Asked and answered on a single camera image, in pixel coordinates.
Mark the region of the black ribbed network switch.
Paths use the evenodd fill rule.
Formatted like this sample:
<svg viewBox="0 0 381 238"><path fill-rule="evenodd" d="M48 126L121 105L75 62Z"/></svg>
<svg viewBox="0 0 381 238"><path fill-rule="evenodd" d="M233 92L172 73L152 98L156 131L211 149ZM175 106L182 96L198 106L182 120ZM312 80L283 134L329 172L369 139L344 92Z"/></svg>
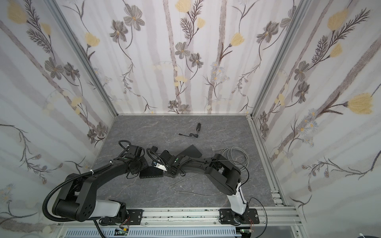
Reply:
<svg viewBox="0 0 381 238"><path fill-rule="evenodd" d="M140 179L150 179L150 178L162 178L164 177L164 171L153 167L149 166L142 171L140 171L139 178Z"/></svg>

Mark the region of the black power adapter with cable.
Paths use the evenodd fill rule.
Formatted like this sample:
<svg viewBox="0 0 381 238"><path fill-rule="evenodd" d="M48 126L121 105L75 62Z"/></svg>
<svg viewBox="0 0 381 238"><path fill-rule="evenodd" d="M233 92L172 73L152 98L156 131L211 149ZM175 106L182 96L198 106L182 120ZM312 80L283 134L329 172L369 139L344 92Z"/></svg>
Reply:
<svg viewBox="0 0 381 238"><path fill-rule="evenodd" d="M152 146L151 148L146 149L146 153L148 157L152 161L155 161L157 163L163 164L166 167L164 159L157 153L158 148L156 146Z"/></svg>

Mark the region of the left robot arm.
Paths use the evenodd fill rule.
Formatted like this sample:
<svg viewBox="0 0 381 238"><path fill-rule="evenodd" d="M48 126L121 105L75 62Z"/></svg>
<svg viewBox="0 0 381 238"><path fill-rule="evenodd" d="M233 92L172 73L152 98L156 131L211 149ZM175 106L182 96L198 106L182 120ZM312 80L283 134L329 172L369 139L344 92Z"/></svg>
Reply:
<svg viewBox="0 0 381 238"><path fill-rule="evenodd" d="M106 165L82 174L70 174L48 193L42 204L43 215L54 222L84 222L107 218L115 223L128 219L124 202L99 200L98 189L122 175L134 175L148 167L145 149L120 140L122 152Z"/></svg>

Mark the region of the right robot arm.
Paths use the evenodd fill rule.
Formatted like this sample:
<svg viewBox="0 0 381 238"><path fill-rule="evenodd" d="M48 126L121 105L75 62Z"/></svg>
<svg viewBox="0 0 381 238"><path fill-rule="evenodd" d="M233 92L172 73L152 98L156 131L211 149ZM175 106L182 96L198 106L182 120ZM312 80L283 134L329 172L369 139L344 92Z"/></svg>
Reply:
<svg viewBox="0 0 381 238"><path fill-rule="evenodd" d="M165 150L159 155L158 163L164 166L167 177L175 178L187 173L205 175L221 193L227 195L231 205L231 214L226 216L229 223L240 225L248 219L249 207L241 192L241 170L221 154L202 158L194 148L178 155Z"/></svg>

